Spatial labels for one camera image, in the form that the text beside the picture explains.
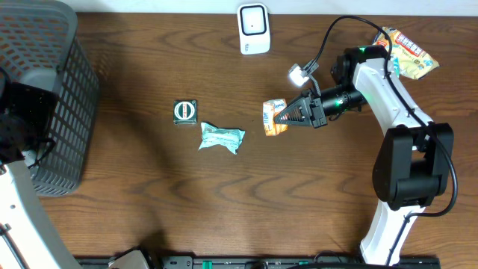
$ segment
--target wood grain surface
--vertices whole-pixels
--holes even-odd
[[[102,80],[84,180],[73,195],[42,198],[77,256],[110,256],[139,243],[199,256],[355,253],[378,199],[371,170],[382,143],[369,108],[321,129],[264,135],[268,99],[299,94],[287,73],[315,56],[336,16],[270,16],[271,50],[240,53],[235,15],[79,14],[78,36]],[[459,198],[419,219],[402,254],[437,255],[443,268],[478,263],[478,19],[367,16],[400,29],[441,64],[401,78],[416,103],[455,133]],[[346,47],[376,31],[337,24],[316,78]],[[198,101],[199,121],[246,131],[237,155],[198,151],[200,125],[174,126],[173,102]],[[441,210],[451,188],[427,211]]]

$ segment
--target crumpled plastic wrapper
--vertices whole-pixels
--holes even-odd
[[[242,144],[245,131],[238,129],[221,129],[211,124],[201,123],[202,143],[199,149],[210,146],[221,145],[229,149],[230,152],[237,154],[236,150]]]
[[[287,107],[285,99],[269,100],[264,102],[262,107],[262,120],[264,121],[266,136],[275,136],[287,131],[288,126],[286,124],[276,124],[274,122],[274,117]]]
[[[423,78],[440,64],[426,53],[421,47],[413,43],[402,32],[390,27],[382,27],[390,36],[392,42],[391,61],[394,63],[395,73],[407,78]],[[388,40],[379,33],[373,41],[374,45],[382,45],[388,51]]]

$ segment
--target teal wrapper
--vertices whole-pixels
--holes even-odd
[[[201,123],[201,129],[202,143],[199,149],[221,145],[234,154],[237,154],[236,150],[242,144],[242,139],[246,134],[245,131],[238,129],[221,129],[207,123]]]

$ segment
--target basket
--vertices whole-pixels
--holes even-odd
[[[78,19],[58,1],[0,1],[0,66],[12,81],[59,96],[49,137],[57,145],[31,168],[34,189],[62,196],[80,183],[99,101],[99,81],[78,39]],[[24,152],[27,165],[38,152]]]

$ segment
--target yellow snack bag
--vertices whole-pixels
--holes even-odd
[[[402,32],[390,27],[382,27],[390,36],[392,42],[391,60],[395,73],[407,78],[419,79],[428,72],[440,67],[438,62],[417,44],[408,39]],[[382,45],[388,51],[388,41],[382,33],[377,34],[374,45]]]

